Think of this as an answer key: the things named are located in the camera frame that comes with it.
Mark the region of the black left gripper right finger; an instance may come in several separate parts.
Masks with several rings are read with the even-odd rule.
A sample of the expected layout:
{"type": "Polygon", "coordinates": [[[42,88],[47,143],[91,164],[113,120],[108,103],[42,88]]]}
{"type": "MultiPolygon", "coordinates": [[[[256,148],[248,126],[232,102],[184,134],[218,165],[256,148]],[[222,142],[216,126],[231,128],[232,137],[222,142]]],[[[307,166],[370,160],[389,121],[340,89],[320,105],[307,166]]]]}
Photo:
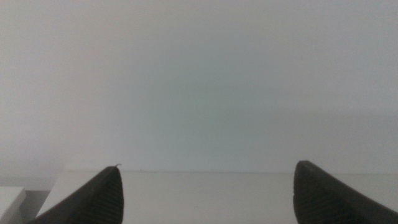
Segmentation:
{"type": "Polygon", "coordinates": [[[396,211],[310,161],[295,166],[293,206],[299,224],[397,224],[396,211]]]}

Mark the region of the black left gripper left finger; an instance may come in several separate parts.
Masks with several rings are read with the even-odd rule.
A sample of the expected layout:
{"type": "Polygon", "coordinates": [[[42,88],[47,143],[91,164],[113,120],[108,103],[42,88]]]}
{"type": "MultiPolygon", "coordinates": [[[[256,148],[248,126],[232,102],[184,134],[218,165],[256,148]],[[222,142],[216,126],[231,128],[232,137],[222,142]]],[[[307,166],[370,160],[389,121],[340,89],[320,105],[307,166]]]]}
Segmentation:
{"type": "Polygon", "coordinates": [[[30,224],[122,224],[123,217],[121,173],[109,166],[30,224]]]}

